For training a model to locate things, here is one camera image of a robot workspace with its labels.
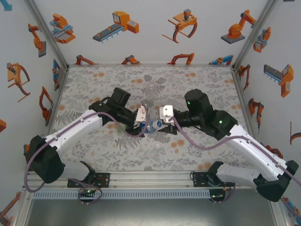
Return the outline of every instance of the metal floor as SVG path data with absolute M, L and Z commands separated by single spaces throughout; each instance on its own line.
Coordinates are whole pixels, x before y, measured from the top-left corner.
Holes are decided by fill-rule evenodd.
M 225 204 L 208 199 L 34 200 L 27 226 L 274 226 L 270 203 L 238 189 Z

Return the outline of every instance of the vent grille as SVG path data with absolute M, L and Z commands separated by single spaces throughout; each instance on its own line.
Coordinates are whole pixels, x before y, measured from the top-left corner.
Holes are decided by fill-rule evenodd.
M 90 194 L 81 199 L 93 199 L 99 197 L 100 192 Z M 34 199 L 77 199 L 78 191 L 54 191 L 43 190 L 33 195 Z M 103 190 L 102 199 L 208 199 L 208 189 L 197 190 Z

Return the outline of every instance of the metal bracket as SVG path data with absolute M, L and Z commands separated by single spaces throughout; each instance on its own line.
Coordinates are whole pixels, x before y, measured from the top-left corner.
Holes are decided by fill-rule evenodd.
M 109 187 L 110 173 L 95 173 L 94 186 L 98 188 Z M 74 181 L 68 180 L 67 187 L 69 188 L 83 188 L 83 185 L 77 184 Z
M 193 180 L 194 187 L 233 187 L 234 183 L 220 183 L 213 184 L 208 178 L 207 172 L 191 172 L 191 179 Z

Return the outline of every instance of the blue object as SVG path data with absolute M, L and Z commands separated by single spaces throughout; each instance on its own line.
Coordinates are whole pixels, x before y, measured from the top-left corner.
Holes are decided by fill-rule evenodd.
M 53 72 L 53 79 L 57 80 L 58 72 L 57 72 L 57 61 L 53 59 L 53 68 L 56 72 Z
M 108 36 L 106 36 L 106 37 L 104 37 L 104 38 L 102 38 L 102 39 L 100 39 L 101 42 L 103 43 L 103 40 L 108 40 L 109 37 L 112 37 L 112 38 L 113 38 L 113 35 L 114 35 L 114 34 L 118 34 L 119 31 L 122 31 L 122 32 L 123 32 L 123 27 L 120 27 L 120 28 L 117 29 L 115 32 L 109 34 Z
M 299 226 L 301 226 L 301 220 L 299 220 L 299 218 L 296 218 L 296 222 Z
M 278 84 L 280 84 L 282 81 L 282 73 L 272 67 L 269 67 L 268 65 L 264 65 L 263 72 L 267 74 L 268 77 L 271 77 L 271 79 L 278 81 Z
M 227 63 L 227 62 L 229 62 L 229 61 L 231 61 L 233 59 L 233 55 L 229 55 L 229 56 L 225 56 L 224 58 L 223 58 L 223 63 Z M 218 61 L 217 60 L 214 60 L 214 61 L 212 61 L 212 62 L 210 62 L 210 64 L 211 65 L 217 65 L 218 64 Z
M 262 44 L 262 45 L 264 45 L 264 46 L 267 46 L 268 41 L 262 40 L 263 37 L 264 37 L 266 34 L 267 34 L 267 30 L 263 29 L 263 30 L 262 30 L 262 33 L 257 37 L 257 39 L 256 39 L 255 42 L 256 42 L 256 43 L 259 43 L 259 44 Z
M 4 11 L 12 11 L 13 6 L 8 3 L 7 0 L 0 0 L 1 4 L 4 6 Z
M 145 124 L 141 123 L 140 124 L 141 128 L 143 129 Z M 154 133 L 157 131 L 157 129 L 159 129 L 162 126 L 162 122 L 160 121 L 155 121 L 153 119 L 149 120 L 149 124 L 147 125 L 147 129 L 145 131 L 145 133 Z
M 68 31 L 69 29 L 72 30 L 72 27 L 71 27 L 71 25 L 69 25 L 69 24 L 66 25 L 66 26 L 64 27 L 64 30 L 65 30 L 65 31 Z
M 292 208 L 292 210 L 294 210 L 295 209 L 295 206 L 292 204 L 292 202 L 291 201 L 288 201 L 288 203 L 287 203 L 291 208 Z

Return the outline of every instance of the cable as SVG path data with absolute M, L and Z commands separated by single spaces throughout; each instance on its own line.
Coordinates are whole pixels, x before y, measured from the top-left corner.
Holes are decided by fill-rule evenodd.
M 218 203 L 219 203 L 219 204 L 222 204 L 222 203 L 226 202 L 227 200 L 229 200 L 229 199 L 232 197 L 232 195 L 234 194 L 235 188 L 236 188 L 236 184 L 234 184 L 233 189 L 230 190 L 230 194 L 227 196 L 227 198 L 224 199 L 223 201 L 218 202 Z M 210 196 L 210 199 L 211 199 L 211 201 L 213 201 L 214 204 L 217 203 L 217 201 L 215 201 L 215 200 L 212 198 L 212 196 Z
M 79 181 L 79 180 L 76 180 L 76 179 L 69 179 L 69 180 L 71 180 L 71 181 L 73 181 L 73 182 L 75 182 L 75 183 L 78 183 L 78 184 L 87 186 L 87 187 L 95 188 L 96 190 L 98 190 L 98 191 L 100 192 L 99 197 L 97 197 L 96 199 L 92 200 L 91 202 L 83 202 L 83 201 L 80 199 L 80 195 L 83 194 L 83 193 L 85 193 L 85 192 L 79 192 L 78 195 L 77 195 L 77 199 L 78 199 L 78 201 L 79 201 L 82 205 L 83 205 L 84 203 L 86 203 L 86 206 L 91 205 L 91 204 L 97 202 L 98 200 L 100 200 L 100 198 L 103 196 L 103 191 L 102 191 L 100 188 L 98 188 L 98 187 L 96 187 L 96 186 L 94 186 L 94 185 L 85 184 L 85 183 L 83 183 L 83 182 L 81 182 L 81 181 Z
M 189 174 L 189 177 L 190 177 L 191 180 L 193 180 L 193 178 L 191 177 L 192 173 L 195 173 L 195 171 L 191 171 L 190 174 Z
M 296 218 L 298 218 L 299 220 L 301 220 L 301 216 L 298 215 L 298 214 L 290 207 L 290 205 L 289 205 L 286 201 L 283 200 L 283 198 L 281 198 L 281 201 L 284 203 L 284 205 L 288 208 L 289 211 L 291 211 L 291 213 L 292 213 Z
M 144 103 L 142 103 L 142 106 L 144 107 L 145 109 L 145 112 L 146 112 L 146 122 L 145 124 L 148 125 L 149 123 L 149 120 L 150 120 L 150 116 L 149 116 L 149 113 L 148 113 L 148 110 L 147 110 L 147 107 Z M 129 134 L 128 132 L 125 131 L 125 129 L 119 124 L 119 122 L 114 119 L 111 115 L 105 113 L 105 112 L 95 112 L 95 113 L 92 113 L 90 115 L 87 115 L 83 118 L 83 120 L 86 120 L 94 115 L 105 115 L 107 117 L 109 117 L 111 120 L 113 120 L 113 122 L 115 122 L 120 128 L 121 130 L 126 134 L 128 135 L 129 137 L 133 137 L 133 138 L 136 138 L 136 137 L 140 137 L 143 133 L 145 133 L 147 127 L 145 126 L 142 131 L 137 134 L 137 135 L 131 135 Z M 66 133 L 67 131 L 71 130 L 73 127 L 75 127 L 76 125 L 78 125 L 79 123 L 81 123 L 80 120 L 76 121 L 75 123 L 73 123 L 72 125 L 70 125 L 69 127 L 67 127 L 66 129 L 64 129 L 62 132 L 60 132 L 59 134 L 56 135 L 57 138 L 61 137 L 64 133 Z M 37 192 L 39 191 L 44 185 L 45 185 L 45 182 L 43 182 L 37 189 L 35 190 L 32 190 L 29 188 L 28 186 L 28 172 L 29 172 L 29 169 L 30 169 L 30 166 L 33 162 L 33 160 L 37 157 L 37 155 L 49 144 L 51 144 L 52 142 L 55 141 L 55 138 L 52 138 L 51 140 L 49 140 L 48 142 L 46 142 L 44 145 L 42 145 L 42 147 L 40 147 L 33 155 L 32 157 L 29 159 L 27 165 L 26 165 L 26 168 L 25 168 L 25 173 L 24 173 L 24 187 L 26 188 L 26 190 L 28 192 L 31 192 L 31 193 L 34 193 L 34 192 Z M 78 184 L 81 184 L 81 185 L 84 185 L 84 186 L 87 186 L 87 184 L 85 183 L 82 183 L 81 181 L 77 181 Z
M 233 140 L 233 139 L 242 139 L 242 140 L 248 141 L 250 144 L 252 144 L 258 150 L 260 150 L 265 156 L 267 156 L 283 172 L 285 172 L 287 175 L 289 175 L 301 187 L 301 181 L 299 181 L 293 174 L 291 174 L 287 169 L 285 169 L 282 165 L 280 165 L 272 156 L 270 156 L 264 149 L 262 149 L 259 145 L 254 143 L 252 140 L 250 140 L 244 136 L 232 136 L 232 137 L 225 138 L 221 142 L 219 142 L 211 147 L 203 147 L 203 146 L 197 145 L 196 143 L 193 142 L 193 140 L 191 140 L 189 138 L 189 136 L 183 131 L 183 129 L 181 128 L 180 124 L 178 123 L 178 121 L 176 120 L 176 118 L 174 116 L 169 119 L 169 121 L 172 121 L 172 120 L 174 120 L 174 124 L 176 125 L 178 130 L 183 134 L 183 136 L 189 141 L 189 143 L 191 143 L 193 146 L 195 146 L 196 148 L 203 150 L 203 151 L 212 150 L 212 149 L 217 148 L 217 147 L 221 146 L 222 144 L 228 142 L 229 140 Z

